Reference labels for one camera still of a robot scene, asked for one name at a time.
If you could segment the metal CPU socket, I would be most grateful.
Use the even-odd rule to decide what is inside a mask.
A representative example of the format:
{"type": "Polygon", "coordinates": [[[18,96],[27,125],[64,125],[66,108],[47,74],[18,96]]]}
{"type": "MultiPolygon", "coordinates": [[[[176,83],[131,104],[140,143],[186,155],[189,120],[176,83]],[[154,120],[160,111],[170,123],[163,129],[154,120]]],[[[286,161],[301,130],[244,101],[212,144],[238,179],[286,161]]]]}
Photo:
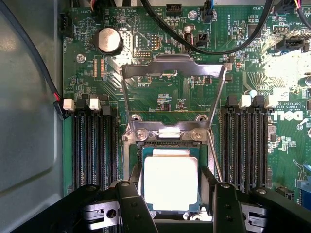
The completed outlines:
{"type": "MultiPolygon", "coordinates": [[[[134,115],[133,121],[142,121],[140,116],[134,115]]],[[[196,120],[199,122],[208,121],[206,115],[199,115],[196,120]]],[[[201,167],[208,166],[209,147],[207,139],[207,130],[202,128],[195,128],[190,131],[181,131],[177,127],[172,125],[165,125],[168,128],[150,131],[145,128],[137,129],[132,132],[130,126],[127,125],[125,133],[122,136],[122,159],[123,159],[123,176],[126,179],[130,179],[132,171],[135,166],[142,167],[141,151],[144,146],[151,147],[199,147],[200,149],[200,165],[199,165],[199,196],[200,206],[197,212],[168,212],[168,211],[151,211],[152,217],[170,217],[191,221],[210,221],[211,215],[208,214],[206,207],[202,203],[201,199],[201,167]]],[[[138,184],[136,185],[139,193],[139,182],[141,177],[139,176],[138,184]]]]}

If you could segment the grey metal PC case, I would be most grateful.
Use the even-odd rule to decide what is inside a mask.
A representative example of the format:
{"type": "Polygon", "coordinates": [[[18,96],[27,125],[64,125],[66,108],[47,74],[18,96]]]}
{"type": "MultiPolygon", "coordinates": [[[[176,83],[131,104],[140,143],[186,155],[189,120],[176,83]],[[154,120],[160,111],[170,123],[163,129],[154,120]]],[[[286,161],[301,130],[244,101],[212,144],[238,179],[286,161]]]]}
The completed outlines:
{"type": "MultiPolygon", "coordinates": [[[[62,91],[58,16],[70,0],[4,0],[62,91]]],[[[0,12],[0,233],[9,233],[63,195],[63,122],[54,95],[0,12]]]]}

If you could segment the thin metal locking lever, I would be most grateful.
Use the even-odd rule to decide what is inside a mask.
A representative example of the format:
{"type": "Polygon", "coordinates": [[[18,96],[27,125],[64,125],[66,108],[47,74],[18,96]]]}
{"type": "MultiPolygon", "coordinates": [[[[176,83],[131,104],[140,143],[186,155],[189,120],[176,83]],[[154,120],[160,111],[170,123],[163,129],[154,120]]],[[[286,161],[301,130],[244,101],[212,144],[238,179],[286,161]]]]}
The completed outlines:
{"type": "Polygon", "coordinates": [[[220,182],[222,182],[223,178],[222,178],[222,174],[221,174],[221,170],[220,170],[220,166],[218,163],[218,158],[216,155],[215,146],[214,146],[211,134],[212,134],[212,129],[208,129],[207,131],[208,147],[210,148],[212,156],[213,156],[214,167],[216,168],[218,179],[220,182]]]}

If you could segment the blue plastic connector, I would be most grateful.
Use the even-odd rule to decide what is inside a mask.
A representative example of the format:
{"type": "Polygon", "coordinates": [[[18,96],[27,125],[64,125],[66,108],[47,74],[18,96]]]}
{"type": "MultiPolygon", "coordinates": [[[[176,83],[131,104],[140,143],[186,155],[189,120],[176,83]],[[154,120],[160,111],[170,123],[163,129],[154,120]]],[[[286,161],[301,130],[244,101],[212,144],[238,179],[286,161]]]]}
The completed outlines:
{"type": "Polygon", "coordinates": [[[298,178],[295,180],[295,187],[299,191],[298,204],[311,210],[311,165],[300,164],[293,159],[293,163],[298,167],[298,178]]]}

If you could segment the black side header socket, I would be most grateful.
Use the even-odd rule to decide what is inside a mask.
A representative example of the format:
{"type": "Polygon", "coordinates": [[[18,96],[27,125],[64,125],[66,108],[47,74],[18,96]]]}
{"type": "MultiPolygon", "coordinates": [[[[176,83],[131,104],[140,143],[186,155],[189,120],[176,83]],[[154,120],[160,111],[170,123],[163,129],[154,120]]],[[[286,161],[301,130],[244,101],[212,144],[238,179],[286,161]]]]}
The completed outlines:
{"type": "Polygon", "coordinates": [[[58,28],[62,36],[74,38],[72,19],[69,12],[59,14],[58,28]]]}

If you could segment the silver coin cell battery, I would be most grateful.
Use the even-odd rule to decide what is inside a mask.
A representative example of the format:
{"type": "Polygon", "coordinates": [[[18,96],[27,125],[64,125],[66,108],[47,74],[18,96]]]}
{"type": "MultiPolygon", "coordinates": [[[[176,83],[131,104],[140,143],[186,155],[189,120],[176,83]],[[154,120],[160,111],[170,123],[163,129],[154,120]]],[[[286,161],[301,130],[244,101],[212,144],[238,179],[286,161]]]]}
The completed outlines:
{"type": "Polygon", "coordinates": [[[104,28],[96,35],[96,46],[105,55],[119,55],[123,50],[123,39],[113,28],[104,28]]]}

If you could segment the metal socket cover frame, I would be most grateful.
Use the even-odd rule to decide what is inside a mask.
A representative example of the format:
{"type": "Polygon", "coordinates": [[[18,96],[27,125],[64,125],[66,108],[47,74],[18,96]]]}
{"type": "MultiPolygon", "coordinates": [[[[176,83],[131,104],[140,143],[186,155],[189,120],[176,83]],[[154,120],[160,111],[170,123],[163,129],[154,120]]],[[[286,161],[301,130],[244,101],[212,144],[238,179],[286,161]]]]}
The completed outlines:
{"type": "Polygon", "coordinates": [[[181,131],[190,131],[195,128],[209,130],[216,112],[217,103],[220,100],[221,91],[225,82],[227,68],[222,64],[198,64],[193,58],[186,54],[161,54],[146,65],[123,65],[121,66],[122,88],[125,101],[126,113],[129,126],[132,132],[137,129],[145,128],[150,131],[168,128],[161,122],[139,122],[131,119],[131,109],[129,106],[128,91],[126,87],[126,79],[134,76],[160,76],[166,70],[176,70],[184,76],[204,76],[209,75],[219,80],[215,102],[209,112],[208,121],[205,122],[178,122],[173,127],[177,127],[181,131]]]}

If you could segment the black SATA port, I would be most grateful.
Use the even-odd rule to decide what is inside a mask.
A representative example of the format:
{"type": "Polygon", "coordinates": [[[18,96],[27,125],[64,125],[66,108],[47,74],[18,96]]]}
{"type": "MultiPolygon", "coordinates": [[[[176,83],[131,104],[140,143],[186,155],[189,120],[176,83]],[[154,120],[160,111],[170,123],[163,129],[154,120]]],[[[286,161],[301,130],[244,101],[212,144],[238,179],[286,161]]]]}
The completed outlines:
{"type": "Polygon", "coordinates": [[[297,51],[308,52],[309,51],[309,39],[304,38],[284,38],[275,45],[276,52],[282,51],[297,51]]]}

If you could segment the RAM slot with black latch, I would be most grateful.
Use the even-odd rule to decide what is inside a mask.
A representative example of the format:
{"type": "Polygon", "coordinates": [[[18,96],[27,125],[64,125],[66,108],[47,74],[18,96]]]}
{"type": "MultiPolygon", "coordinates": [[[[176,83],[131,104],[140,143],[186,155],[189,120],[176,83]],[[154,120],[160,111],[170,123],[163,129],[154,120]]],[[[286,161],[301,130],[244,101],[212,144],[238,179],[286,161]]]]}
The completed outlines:
{"type": "Polygon", "coordinates": [[[91,184],[91,153],[90,153],[90,115],[85,99],[77,100],[77,115],[80,118],[80,156],[83,166],[81,186],[91,184]]]}
{"type": "Polygon", "coordinates": [[[104,117],[104,187],[118,179],[118,120],[116,110],[103,106],[104,117]]]}
{"type": "Polygon", "coordinates": [[[264,105],[264,96],[253,98],[245,116],[245,192],[255,187],[257,174],[257,119],[264,105]]]}
{"type": "Polygon", "coordinates": [[[229,95],[226,103],[221,107],[221,172],[224,182],[231,183],[233,179],[233,156],[234,156],[234,120],[237,96],[229,95]]]}

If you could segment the black pin header socket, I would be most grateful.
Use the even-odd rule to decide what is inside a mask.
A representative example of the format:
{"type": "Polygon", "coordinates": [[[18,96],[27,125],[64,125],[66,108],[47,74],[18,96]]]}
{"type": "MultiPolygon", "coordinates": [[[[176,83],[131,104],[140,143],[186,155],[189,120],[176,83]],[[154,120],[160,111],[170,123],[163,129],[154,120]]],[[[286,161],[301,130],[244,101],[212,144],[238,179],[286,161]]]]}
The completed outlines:
{"type": "Polygon", "coordinates": [[[182,4],[167,4],[166,16],[180,16],[182,15],[182,4]]]}

